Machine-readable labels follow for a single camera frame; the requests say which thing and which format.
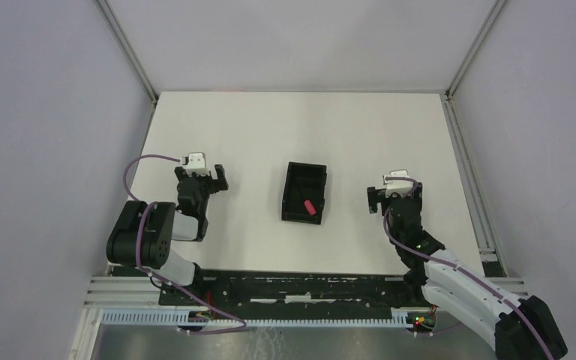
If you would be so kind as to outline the red handled black screwdriver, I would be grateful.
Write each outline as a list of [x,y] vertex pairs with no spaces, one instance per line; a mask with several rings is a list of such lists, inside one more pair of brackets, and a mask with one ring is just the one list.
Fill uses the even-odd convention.
[[314,204],[303,194],[301,186],[299,184],[296,184],[295,188],[296,188],[298,195],[300,196],[300,198],[303,202],[304,208],[306,209],[307,213],[310,216],[316,215],[317,210],[316,210]]

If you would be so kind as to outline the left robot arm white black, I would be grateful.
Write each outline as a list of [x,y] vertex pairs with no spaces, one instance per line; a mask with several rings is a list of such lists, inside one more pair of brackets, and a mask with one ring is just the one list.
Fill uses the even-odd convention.
[[324,175],[289,173],[280,206],[260,187],[227,191],[213,171],[175,169],[175,202],[148,204],[132,196],[109,237],[107,259],[184,287],[226,275],[384,275],[376,224],[357,208],[323,217]]

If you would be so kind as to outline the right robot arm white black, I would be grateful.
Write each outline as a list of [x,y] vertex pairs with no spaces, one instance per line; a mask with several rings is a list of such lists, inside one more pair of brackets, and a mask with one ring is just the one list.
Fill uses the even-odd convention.
[[520,297],[475,273],[424,229],[420,182],[387,175],[383,183],[382,189],[370,190],[370,212],[382,212],[385,234],[427,302],[474,331],[497,359],[562,359],[568,354],[542,299]]

